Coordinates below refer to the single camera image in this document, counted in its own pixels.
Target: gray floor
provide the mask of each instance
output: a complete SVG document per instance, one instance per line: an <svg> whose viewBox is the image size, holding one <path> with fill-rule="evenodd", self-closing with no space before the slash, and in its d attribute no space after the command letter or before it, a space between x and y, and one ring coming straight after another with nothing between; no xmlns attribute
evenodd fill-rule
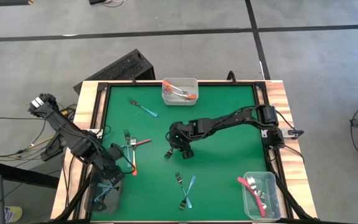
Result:
<svg viewBox="0 0 358 224"><path fill-rule="evenodd" d="M252 6L259 27L358 24L358 1L253 0ZM110 9L86 0L51 0L0 7L0 37L217 27L250 27L244 1L127 0ZM306 131L300 144L319 217L358 223L358 153L349 135L358 109L358 30L260 37L270 76L284 80L295 124ZM0 42L0 116L29 117L28 104L40 92L53 93L63 105L75 103L73 85L133 49L149 59L158 79L225 78L229 70L239 79L262 78L251 33ZM40 121L0 120L0 154L26 147L41 127ZM42 138L52 133L47 125ZM354 134L358 145L358 129ZM36 169L47 173L60 165L55 159ZM12 187L6 183L7 191ZM21 223L43 221L53 195L22 186L7 202L24 208ZM31 197L44 203L35 208L39 200L23 200Z"/></svg>

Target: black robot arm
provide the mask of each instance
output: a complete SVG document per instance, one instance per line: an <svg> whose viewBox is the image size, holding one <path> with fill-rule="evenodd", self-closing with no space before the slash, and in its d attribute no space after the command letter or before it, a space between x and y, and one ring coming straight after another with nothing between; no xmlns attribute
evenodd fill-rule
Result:
<svg viewBox="0 0 358 224"><path fill-rule="evenodd" d="M196 119L189 121L188 124L175 122L170 126L167 140L172 148L179 149L184 159L189 159L194 156L190 142L240 124L250 124L257 129L267 130L269 144L273 147L281 147L284 143L283 134L278 128L275 108L270 105L243 107L228 115L215 119Z"/></svg>
<svg viewBox="0 0 358 224"><path fill-rule="evenodd" d="M85 165L92 164L102 178L110 180L114 185L124 177L116 165L116 160L122 156L119 146L112 144L109 150L105 150L95 133L80 130L59 112L53 95L41 93L30 103L29 111L48 121L65 138L71 153Z"/></svg>

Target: wooden table frame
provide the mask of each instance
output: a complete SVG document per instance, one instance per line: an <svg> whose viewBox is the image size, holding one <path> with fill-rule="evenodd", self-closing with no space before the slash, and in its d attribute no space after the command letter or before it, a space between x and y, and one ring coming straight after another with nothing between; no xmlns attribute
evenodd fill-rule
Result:
<svg viewBox="0 0 358 224"><path fill-rule="evenodd" d="M230 80L198 80L199 82L208 82L208 83L230 83ZM139 84L146 83L161 83L161 80L144 80L137 81ZM262 84L267 93L267 98L269 100L270 105L274 105L276 110L281 112L281 114L285 117L285 119L291 124L293 124L292 115L290 111L290 107L288 105L287 95L285 93L284 84L281 80L269 80L269 81L259 81L259 80L238 80L238 83L259 83ZM102 123L103 117L103 109L104 109L104 101L106 96L106 90L100 90L100 83L122 83L122 84L131 84L132 81L129 80L120 80L120 81L85 81L82 84L82 89L80 93L80 97L78 99L78 105L76 109L76 114L74 118L74 123L81 129L99 129ZM260 103L264 103L263 95L261 94L261 90L258 90L258 96ZM287 123L279 116L279 127L280 128L289 128ZM285 144L290 146L300 152L300 147L297 140L285 139ZM305 171L305 165L303 164L302 158L291 151L286 149L281 149L280 157L283 167L283 172L285 176L285 181L287 183L287 189L291 192L296 201L302 206L304 211L311 215L312 217L317 217L316 210L313 203L313 198L311 196L310 187L308 178ZM73 158L71 153L66 153L64 169L65 172L68 173L71 159ZM273 166L277 171L277 161L273 162ZM80 179L89 172L85 170L83 172L83 164L74 159L71 166L71 175L70 180L67 179L67 182L70 183L70 187L68 189L68 197L72 199L76 194L78 187L80 185ZM287 217L285 212L285 204L284 199L281 194L281 191L278 192L278 199L280 202L280 208L282 211L282 217ZM52 209L51 218L55 218L61 214L61 212L65 208L65 200L67 197L66 187L65 187L65 179L63 172L60 175L59 186L55 196L55 202ZM81 207L78 207L75 210L74 216L76 218L85 218L86 211L83 209L83 202L85 197L82 199Z"/></svg>

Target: green table surface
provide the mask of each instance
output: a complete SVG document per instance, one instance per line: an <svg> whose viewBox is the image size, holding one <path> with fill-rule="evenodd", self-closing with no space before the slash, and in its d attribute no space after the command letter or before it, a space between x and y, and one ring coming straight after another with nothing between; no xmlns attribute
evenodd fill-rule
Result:
<svg viewBox="0 0 358 224"><path fill-rule="evenodd" d="M103 138L104 147L112 142L125 145L124 129L138 141L151 138L152 142L135 149L138 174L125 176L118 209L114 213L108 209L94 212L92 221L250 220L244 213L242 187L236 179L248 171L266 171L257 129L240 125L220 130L191 143L195 152L192 159L184 160L176 150L170 160L163 158L170 149L165 135L173 122L217 118L255 105L251 86L200 86L199 93L194 106L167 106L160 86L111 87L105 117L111 132ZM158 118L130 105L128 96L158 113ZM130 171L124 159L117 164ZM175 179L176 172L182 175L185 189L196 176L189 193L192 209L179 209L184 195Z"/></svg>

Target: transparent container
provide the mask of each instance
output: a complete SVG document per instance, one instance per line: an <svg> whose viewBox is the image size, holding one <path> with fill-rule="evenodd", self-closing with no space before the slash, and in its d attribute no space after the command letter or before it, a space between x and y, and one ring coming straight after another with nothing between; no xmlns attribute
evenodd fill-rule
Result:
<svg viewBox="0 0 358 224"><path fill-rule="evenodd" d="M198 82L195 78L164 78L162 98L166 105L192 106L198 99Z"/></svg>
<svg viewBox="0 0 358 224"><path fill-rule="evenodd" d="M280 206L276 192L276 178L271 172L247 172L243 179L247 181L254 192L242 185L244 211L253 220L279 220ZM262 203L266 205L266 216L262 217L256 201L252 195L257 193Z"/></svg>

